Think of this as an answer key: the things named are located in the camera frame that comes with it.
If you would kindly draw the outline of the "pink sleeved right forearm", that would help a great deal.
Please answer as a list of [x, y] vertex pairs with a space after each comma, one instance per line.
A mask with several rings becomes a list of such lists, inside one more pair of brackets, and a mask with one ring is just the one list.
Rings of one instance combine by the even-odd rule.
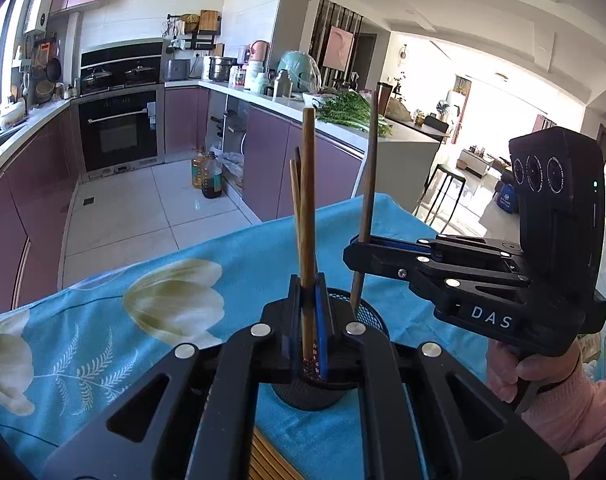
[[572, 479], [606, 479], [606, 382], [578, 368], [539, 393], [524, 422], [565, 462]]

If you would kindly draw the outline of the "person's right hand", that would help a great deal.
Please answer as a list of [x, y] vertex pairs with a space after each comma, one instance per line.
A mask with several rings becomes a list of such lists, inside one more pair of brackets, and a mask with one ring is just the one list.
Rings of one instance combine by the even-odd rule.
[[573, 341], [563, 356], [528, 356], [517, 358], [507, 344], [488, 342], [486, 382], [501, 401], [511, 403], [518, 393], [518, 382], [538, 382], [541, 386], [557, 385], [568, 379], [580, 364], [580, 344]]

